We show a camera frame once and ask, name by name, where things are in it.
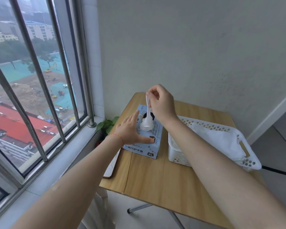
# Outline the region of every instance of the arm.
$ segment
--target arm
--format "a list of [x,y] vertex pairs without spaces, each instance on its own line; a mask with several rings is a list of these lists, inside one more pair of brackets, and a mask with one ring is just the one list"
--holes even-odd
[[212,199],[236,228],[286,228],[286,208],[244,169],[203,140],[176,115],[161,85],[147,95],[153,113],[186,155]]
[[109,163],[123,144],[153,143],[137,134],[139,112],[117,125],[97,148],[61,177],[26,211],[12,229],[76,229],[95,195]]

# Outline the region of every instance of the window sill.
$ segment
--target window sill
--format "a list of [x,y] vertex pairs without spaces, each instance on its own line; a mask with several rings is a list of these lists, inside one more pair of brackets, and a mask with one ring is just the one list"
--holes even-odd
[[[94,119],[96,123],[104,120],[101,117],[94,117]],[[99,139],[99,134],[96,134],[95,130],[96,127],[90,128],[85,125],[71,139],[53,161],[0,216],[0,228],[10,228],[71,165],[76,164],[94,149],[94,145]]]

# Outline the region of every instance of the red roof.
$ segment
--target red roof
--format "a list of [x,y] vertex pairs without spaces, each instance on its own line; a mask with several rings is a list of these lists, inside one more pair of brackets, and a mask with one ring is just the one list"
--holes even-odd
[[[16,110],[0,105],[0,112],[4,114],[0,115],[0,129],[7,131],[6,135],[25,143],[33,142],[34,146],[36,146],[25,123]],[[42,145],[45,145],[50,139],[54,137],[54,135],[41,132],[38,129],[44,130],[43,126],[50,126],[51,128],[47,128],[47,130],[52,129],[52,132],[54,132],[53,129],[55,129],[57,132],[56,126],[38,118],[30,116],[29,118]]]
[[[19,119],[18,121],[19,122],[23,122],[20,114],[12,109],[12,108],[7,108],[5,106],[2,106],[0,105],[0,112],[2,112],[4,115],[6,115],[8,118],[12,119],[12,120],[17,120]],[[49,122],[46,122],[42,119],[38,119],[38,118],[35,118],[35,117],[32,117],[32,116],[29,116],[29,119],[31,121],[31,123],[33,124],[33,127],[35,129],[45,129],[44,126],[47,126],[47,127],[50,127],[50,128],[47,128],[46,130],[49,130],[50,132],[54,132],[54,133],[58,133],[58,130],[57,130],[57,127],[56,125],[53,125]]]

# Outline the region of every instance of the forearm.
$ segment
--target forearm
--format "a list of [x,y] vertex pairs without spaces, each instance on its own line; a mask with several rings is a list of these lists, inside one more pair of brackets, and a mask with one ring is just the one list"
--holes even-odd
[[286,228],[286,208],[267,188],[179,119],[168,122],[165,128],[236,228]]
[[122,147],[112,135],[61,177],[26,212],[13,229],[76,229],[86,213],[109,163]]

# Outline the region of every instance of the white plastic basket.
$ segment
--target white plastic basket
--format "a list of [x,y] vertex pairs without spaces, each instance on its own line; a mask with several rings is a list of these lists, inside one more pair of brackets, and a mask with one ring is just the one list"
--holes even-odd
[[[252,169],[261,169],[262,165],[259,161],[259,159],[256,157],[255,153],[252,151],[250,145],[248,144],[247,140],[245,139],[244,135],[237,130],[236,128],[229,127],[226,125],[220,125],[216,123],[211,123],[207,121],[202,121],[202,120],[197,120],[197,119],[192,119],[188,117],[182,117],[178,116],[179,119],[185,123],[187,126],[192,125],[192,124],[199,124],[209,130],[216,130],[216,131],[224,131],[228,133],[234,133],[237,136],[237,140],[239,142],[242,142],[244,146],[246,147],[246,150],[250,154],[250,156],[246,157],[246,159],[242,161],[236,161],[238,165],[243,167],[245,170],[250,171]],[[172,137],[170,134],[168,134],[168,159],[171,162],[175,162],[181,165],[187,165],[191,166],[188,160],[186,159],[185,155],[181,152],[179,147],[176,147],[172,143]]]

